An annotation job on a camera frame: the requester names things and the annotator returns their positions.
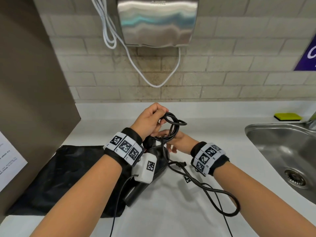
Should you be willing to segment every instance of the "black bag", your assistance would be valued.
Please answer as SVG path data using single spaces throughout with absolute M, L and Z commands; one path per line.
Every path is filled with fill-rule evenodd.
M 6 215 L 46 215 L 102 155 L 103 146 L 61 146 L 6 212 Z M 101 218 L 114 217 L 119 191 L 131 176 L 131 171 L 131 166 L 122 170 Z M 135 184 L 134 181 L 128 181 L 124 186 L 118 202 L 116 217 L 123 213 L 125 209 L 123 197 Z

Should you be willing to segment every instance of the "forearm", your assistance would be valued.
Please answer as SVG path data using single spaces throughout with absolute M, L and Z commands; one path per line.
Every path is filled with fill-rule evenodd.
M 241 214 L 260 237 L 316 235 L 314 225 L 232 163 L 215 169 L 214 178 L 239 200 Z
M 56 203 L 31 237 L 89 237 L 122 172 L 104 155 Z

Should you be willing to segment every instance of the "brick wall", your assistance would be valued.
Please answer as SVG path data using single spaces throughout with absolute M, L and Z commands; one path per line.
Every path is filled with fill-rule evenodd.
M 105 46 L 91 0 L 34 1 L 76 102 L 316 99 L 316 73 L 292 71 L 315 34 L 316 0 L 200 0 L 179 70 L 158 89 L 123 47 Z M 176 48 L 130 53 L 153 84 L 178 61 Z

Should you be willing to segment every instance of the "white cable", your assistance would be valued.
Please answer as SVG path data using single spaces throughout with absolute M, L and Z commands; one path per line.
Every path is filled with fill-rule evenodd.
M 132 66 L 135 68 L 135 70 L 140 74 L 140 76 L 144 79 L 145 82 L 147 82 L 148 85 L 150 85 L 151 87 L 155 87 L 155 88 L 159 88 L 162 87 L 168 80 L 169 78 L 176 72 L 176 70 L 178 69 L 179 65 L 180 65 L 180 57 L 181 57 L 181 51 L 180 48 L 179 49 L 179 60 L 178 63 L 175 67 L 175 69 L 170 73 L 170 75 L 167 77 L 167 79 L 165 79 L 165 81 L 163 83 L 161 83 L 158 86 L 155 86 L 153 84 L 151 84 L 145 77 L 144 75 L 140 72 L 140 70 L 136 67 L 136 65 L 133 63 L 132 58 L 130 56 L 130 53 L 126 47 L 126 45 L 124 44 L 123 40 L 119 37 L 119 35 L 116 33 L 116 28 L 115 25 L 111 19 L 111 17 L 107 14 L 107 6 L 106 6 L 106 0 L 92 0 L 92 3 L 94 5 L 94 7 L 96 8 L 98 14 L 100 15 L 101 21 L 102 21 L 102 27 L 103 27 L 103 39 L 105 42 L 105 45 L 110 48 L 110 49 L 115 49 L 117 46 L 117 41 L 116 39 L 119 39 L 119 41 L 122 43 L 122 45 L 124 46 L 128 59 L 130 60 Z M 111 35 L 113 37 L 113 40 L 109 39 L 109 36 L 107 34 L 107 29 L 109 28 L 109 31 L 111 32 Z

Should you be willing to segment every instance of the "white paper sign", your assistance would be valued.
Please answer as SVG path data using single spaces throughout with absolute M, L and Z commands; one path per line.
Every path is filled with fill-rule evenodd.
M 26 164 L 27 161 L 0 132 L 0 191 Z

